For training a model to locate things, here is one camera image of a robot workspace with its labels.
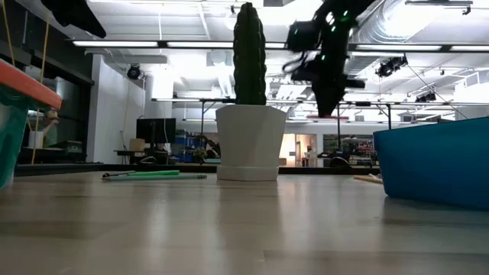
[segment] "blue bin in background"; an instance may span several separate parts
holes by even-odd
[[[489,118],[374,133],[387,195],[489,209]]]

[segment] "green marker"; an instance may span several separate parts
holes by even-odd
[[[128,176],[178,176],[178,175],[180,175],[179,170],[128,173]]]
[[[207,175],[179,175],[179,176],[107,176],[104,181],[149,181],[149,180],[200,180],[206,179]]]

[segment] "cactus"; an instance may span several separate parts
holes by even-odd
[[[241,6],[234,32],[236,104],[265,105],[265,36],[251,3]]]

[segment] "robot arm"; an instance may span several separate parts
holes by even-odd
[[[292,80],[312,82],[319,117],[331,115],[345,95],[345,87],[365,87],[363,82],[347,80],[343,71],[350,31],[358,26],[356,17],[373,1],[325,0],[311,21],[296,21],[290,26],[287,49],[303,55],[286,64],[283,71],[292,73]],[[307,53],[318,49],[314,59],[307,60]],[[294,63],[299,66],[288,70]]]

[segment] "wooden floor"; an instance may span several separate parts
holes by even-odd
[[[351,176],[101,183],[16,178],[0,273],[489,274],[489,213],[387,198]]]

